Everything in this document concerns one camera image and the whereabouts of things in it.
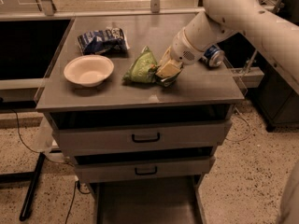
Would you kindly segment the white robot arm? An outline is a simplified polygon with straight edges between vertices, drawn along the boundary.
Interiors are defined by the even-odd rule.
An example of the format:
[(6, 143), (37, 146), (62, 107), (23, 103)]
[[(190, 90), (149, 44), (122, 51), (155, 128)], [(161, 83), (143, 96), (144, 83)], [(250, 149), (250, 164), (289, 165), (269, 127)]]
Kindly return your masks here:
[[(171, 47), (202, 55), (213, 43), (242, 34), (292, 88), (299, 80), (298, 28), (258, 0), (204, 0), (204, 8)], [(205, 224), (298, 224), (298, 131), (268, 133), (251, 102), (233, 112), (233, 126), (199, 189)]]

